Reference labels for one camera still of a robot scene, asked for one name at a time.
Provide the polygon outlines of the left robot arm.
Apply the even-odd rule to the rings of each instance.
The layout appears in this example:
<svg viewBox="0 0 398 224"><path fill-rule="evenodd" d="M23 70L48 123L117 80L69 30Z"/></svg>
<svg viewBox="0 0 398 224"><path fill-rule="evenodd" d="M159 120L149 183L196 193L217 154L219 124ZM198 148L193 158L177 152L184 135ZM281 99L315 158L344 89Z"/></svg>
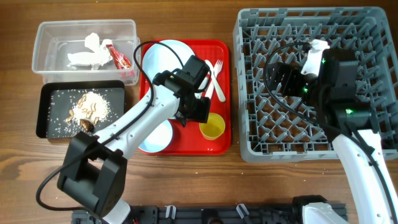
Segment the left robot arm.
<svg viewBox="0 0 398 224"><path fill-rule="evenodd" d="M79 132L68 146L57 187L96 218L126 222L131 207L121 197L128 160L170 118L182 126L207 122L210 99L195 94L209 71L204 60L192 55L182 68L158 73L146 96L107 128L92 136Z"/></svg>

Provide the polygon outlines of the red snack wrapper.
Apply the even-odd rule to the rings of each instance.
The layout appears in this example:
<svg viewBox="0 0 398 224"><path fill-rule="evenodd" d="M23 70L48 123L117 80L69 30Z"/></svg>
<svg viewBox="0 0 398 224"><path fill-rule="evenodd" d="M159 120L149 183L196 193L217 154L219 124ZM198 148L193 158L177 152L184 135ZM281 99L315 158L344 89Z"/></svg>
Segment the red snack wrapper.
<svg viewBox="0 0 398 224"><path fill-rule="evenodd" d="M124 54L117 51L113 44L107 44L106 47L114 60L116 68L118 70L127 70L127 72L120 73L121 78L135 78L135 71L130 70L130 68L132 68L131 61Z"/></svg>

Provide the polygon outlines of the light blue bowl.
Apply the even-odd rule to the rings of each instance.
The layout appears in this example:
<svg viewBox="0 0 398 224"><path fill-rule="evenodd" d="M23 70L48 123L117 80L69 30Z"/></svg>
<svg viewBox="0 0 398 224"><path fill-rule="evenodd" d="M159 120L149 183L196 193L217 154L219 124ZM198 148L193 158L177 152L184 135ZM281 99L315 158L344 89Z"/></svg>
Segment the light blue bowl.
<svg viewBox="0 0 398 224"><path fill-rule="evenodd" d="M148 153L157 153L164 150L171 142L173 128L169 120L164 121L140 144L139 149Z"/></svg>

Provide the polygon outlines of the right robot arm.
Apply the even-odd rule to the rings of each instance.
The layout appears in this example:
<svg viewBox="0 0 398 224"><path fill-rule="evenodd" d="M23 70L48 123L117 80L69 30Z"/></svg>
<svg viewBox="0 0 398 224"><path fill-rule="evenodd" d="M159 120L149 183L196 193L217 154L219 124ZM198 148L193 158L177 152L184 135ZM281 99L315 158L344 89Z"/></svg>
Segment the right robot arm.
<svg viewBox="0 0 398 224"><path fill-rule="evenodd" d="M315 109L311 118L277 104L324 131L345 170L358 219L397 223L397 192L382 155L376 110L356 94L359 62L352 50L308 49L304 66L264 64L264 85L272 98L281 85L284 96L297 96Z"/></svg>

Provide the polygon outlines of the light blue plate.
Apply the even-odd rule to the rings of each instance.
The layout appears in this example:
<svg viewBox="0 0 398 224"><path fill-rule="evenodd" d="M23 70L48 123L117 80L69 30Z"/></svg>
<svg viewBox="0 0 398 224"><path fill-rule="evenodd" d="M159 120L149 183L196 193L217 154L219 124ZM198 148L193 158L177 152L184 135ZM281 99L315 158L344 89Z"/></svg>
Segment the light blue plate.
<svg viewBox="0 0 398 224"><path fill-rule="evenodd" d="M168 45L179 56L183 64L187 62L194 51L185 43L179 40L162 40L163 44ZM172 71L176 68L182 69L178 58L167 47L163 45L154 44L144 54L143 70L153 80L156 74L162 73L165 70Z"/></svg>

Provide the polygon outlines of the rice and food scraps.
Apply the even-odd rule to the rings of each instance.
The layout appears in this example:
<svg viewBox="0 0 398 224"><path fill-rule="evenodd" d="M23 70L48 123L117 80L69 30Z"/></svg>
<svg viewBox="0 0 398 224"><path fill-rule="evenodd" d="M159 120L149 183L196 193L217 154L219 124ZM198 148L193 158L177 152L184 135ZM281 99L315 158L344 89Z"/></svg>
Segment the rice and food scraps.
<svg viewBox="0 0 398 224"><path fill-rule="evenodd" d="M47 118L52 135L60 137L93 133L110 114L110 102L97 90L57 90L51 93Z"/></svg>

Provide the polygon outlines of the yellow cup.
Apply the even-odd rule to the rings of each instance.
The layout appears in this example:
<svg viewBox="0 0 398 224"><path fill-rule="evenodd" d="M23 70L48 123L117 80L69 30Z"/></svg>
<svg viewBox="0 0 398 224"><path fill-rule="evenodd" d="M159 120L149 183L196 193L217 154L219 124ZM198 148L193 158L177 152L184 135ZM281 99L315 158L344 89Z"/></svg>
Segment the yellow cup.
<svg viewBox="0 0 398 224"><path fill-rule="evenodd" d="M212 141L224 133L226 124L222 116L217 113L210 113L207 122L200 123L199 128L203 137Z"/></svg>

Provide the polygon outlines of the white napkin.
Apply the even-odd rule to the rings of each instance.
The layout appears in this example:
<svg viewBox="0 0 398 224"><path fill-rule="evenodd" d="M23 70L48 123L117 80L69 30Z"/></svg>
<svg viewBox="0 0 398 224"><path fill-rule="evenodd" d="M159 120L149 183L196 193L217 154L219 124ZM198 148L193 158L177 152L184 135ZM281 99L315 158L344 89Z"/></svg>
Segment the white napkin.
<svg viewBox="0 0 398 224"><path fill-rule="evenodd" d="M67 67L76 70L77 67L91 67L91 70L97 70L103 65L113 60L107 45L112 45L110 39L104 39L100 44L100 37L96 33L91 33L85 37L84 45L90 49L90 52L78 52L67 54L70 63Z"/></svg>

